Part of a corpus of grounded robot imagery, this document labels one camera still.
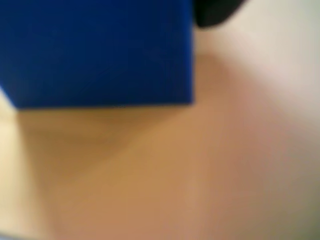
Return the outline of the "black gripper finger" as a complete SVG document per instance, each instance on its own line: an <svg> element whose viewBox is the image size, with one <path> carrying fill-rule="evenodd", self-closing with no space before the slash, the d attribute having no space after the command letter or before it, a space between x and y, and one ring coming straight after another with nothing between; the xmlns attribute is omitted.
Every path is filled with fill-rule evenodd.
<svg viewBox="0 0 320 240"><path fill-rule="evenodd" d="M213 27L225 22L245 0L194 0L194 21L198 27Z"/></svg>

